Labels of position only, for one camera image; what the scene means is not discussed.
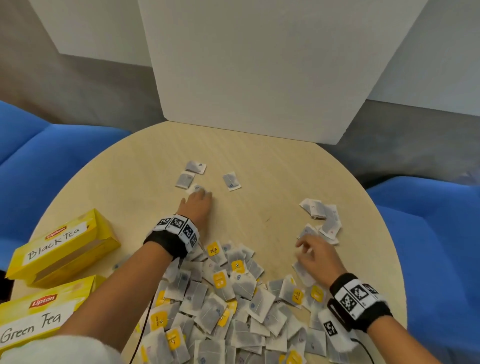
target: white panel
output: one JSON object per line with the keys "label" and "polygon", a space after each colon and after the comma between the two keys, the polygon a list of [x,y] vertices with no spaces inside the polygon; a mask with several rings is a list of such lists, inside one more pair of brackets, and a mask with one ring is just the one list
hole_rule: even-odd
{"label": "white panel", "polygon": [[169,120],[337,143],[426,0],[139,0]]}
{"label": "white panel", "polygon": [[137,0],[30,0],[62,54],[151,66]]}
{"label": "white panel", "polygon": [[480,1],[430,0],[368,97],[480,116]]}

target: yellow box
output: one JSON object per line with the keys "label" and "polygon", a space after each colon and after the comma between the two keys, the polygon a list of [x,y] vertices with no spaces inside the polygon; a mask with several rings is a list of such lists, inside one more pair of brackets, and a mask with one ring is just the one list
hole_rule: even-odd
{"label": "yellow box", "polygon": [[52,336],[104,280],[90,276],[0,304],[0,354]]}
{"label": "yellow box", "polygon": [[6,277],[55,287],[119,246],[107,219],[93,209],[17,248]]}

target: round wooden table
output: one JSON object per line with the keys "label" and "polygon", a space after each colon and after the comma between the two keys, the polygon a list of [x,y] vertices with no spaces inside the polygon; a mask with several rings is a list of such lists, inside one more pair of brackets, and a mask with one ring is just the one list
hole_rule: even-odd
{"label": "round wooden table", "polygon": [[[387,227],[362,186],[330,154],[314,143],[164,122],[137,132],[110,147],[81,169],[60,191],[34,234],[54,229],[97,208],[113,225],[122,247],[84,270],[78,278],[108,276],[112,266],[138,249],[157,221],[176,211],[185,190],[175,182],[187,161],[207,164],[193,183],[213,192],[212,240],[243,243],[256,251],[265,269],[262,280],[296,277],[292,263],[296,237],[315,220],[299,206],[306,197],[336,204],[342,221],[337,251],[346,268],[372,284],[388,300],[404,326],[407,307],[400,263]],[[242,188],[229,192],[222,176],[235,171]],[[12,298],[32,293],[15,282]],[[293,308],[308,323],[310,313]],[[376,363],[383,363],[370,339],[361,334]],[[132,338],[123,352],[129,359]],[[328,360],[306,354],[309,363]],[[369,363],[362,348],[352,363]]]}

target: wristband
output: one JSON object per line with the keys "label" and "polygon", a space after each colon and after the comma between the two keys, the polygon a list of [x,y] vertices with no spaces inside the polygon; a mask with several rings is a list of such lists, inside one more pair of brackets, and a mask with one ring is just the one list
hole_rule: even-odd
{"label": "wristband", "polygon": [[352,328],[367,332],[381,316],[393,316],[385,299],[369,284],[351,273],[342,274],[330,286],[333,296],[328,308],[347,331]]}
{"label": "wristband", "polygon": [[172,215],[161,219],[144,241],[156,242],[172,255],[173,259],[184,258],[200,240],[194,223],[182,216]]}

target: person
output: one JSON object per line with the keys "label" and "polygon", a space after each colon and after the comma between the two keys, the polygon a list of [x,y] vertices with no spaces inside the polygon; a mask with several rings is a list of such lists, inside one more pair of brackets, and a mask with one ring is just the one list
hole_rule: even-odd
{"label": "person", "polygon": [[[182,199],[178,215],[206,230],[212,194],[203,190]],[[321,285],[329,288],[347,273],[335,248],[318,236],[296,242],[298,260]],[[32,341],[3,353],[0,364],[123,363],[120,352],[149,305],[174,258],[158,241],[147,241],[118,268],[53,337]],[[368,335],[388,364],[439,364],[392,316],[374,320]]]}

